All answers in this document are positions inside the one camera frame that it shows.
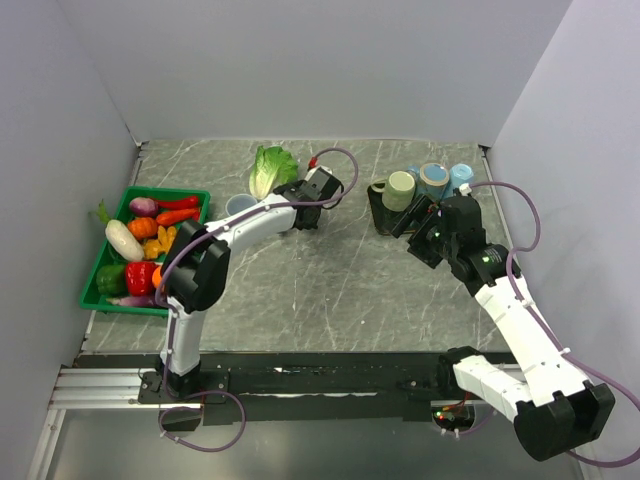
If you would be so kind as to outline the grey plastic measuring cup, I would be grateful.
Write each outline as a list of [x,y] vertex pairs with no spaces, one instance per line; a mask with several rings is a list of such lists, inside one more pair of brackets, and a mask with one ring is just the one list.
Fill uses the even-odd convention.
[[225,212],[228,217],[235,218],[251,211],[258,204],[258,200],[250,194],[236,194],[228,199]]

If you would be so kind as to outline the blue butterfly mug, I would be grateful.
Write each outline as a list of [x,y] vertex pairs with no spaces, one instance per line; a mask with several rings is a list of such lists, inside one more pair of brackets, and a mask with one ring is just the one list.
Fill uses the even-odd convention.
[[420,167],[419,176],[428,195],[439,200],[450,181],[449,171],[441,164],[427,163]]

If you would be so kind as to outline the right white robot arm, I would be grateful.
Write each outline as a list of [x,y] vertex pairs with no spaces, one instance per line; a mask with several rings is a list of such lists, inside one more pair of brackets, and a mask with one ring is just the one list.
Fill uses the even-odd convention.
[[507,264],[508,250],[486,239],[479,203],[454,196],[440,203],[417,197],[391,233],[399,237],[411,223],[408,251],[436,268],[446,261],[452,275],[493,320],[524,378],[517,380],[471,347],[442,355],[437,387],[448,398],[472,393],[514,426],[525,451],[544,461],[598,439],[615,405],[608,386],[595,385],[568,362],[537,322],[537,310],[517,298],[528,290],[517,266]]

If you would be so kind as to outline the green ceramic mug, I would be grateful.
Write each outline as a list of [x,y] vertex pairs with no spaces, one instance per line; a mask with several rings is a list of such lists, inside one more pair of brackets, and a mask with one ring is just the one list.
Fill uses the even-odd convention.
[[373,192],[381,195],[386,209],[401,212],[412,203],[416,181],[407,171],[395,171],[387,177],[374,180],[370,187]]

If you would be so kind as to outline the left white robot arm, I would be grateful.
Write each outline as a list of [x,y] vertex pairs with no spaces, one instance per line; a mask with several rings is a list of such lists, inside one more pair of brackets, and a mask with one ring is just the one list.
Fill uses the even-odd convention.
[[171,399],[185,402],[197,392],[205,312],[224,293],[233,256],[271,235],[315,229],[324,204],[336,204],[334,196],[343,193],[342,182],[315,167],[222,221],[189,220],[181,228],[162,266],[168,322],[159,371]]

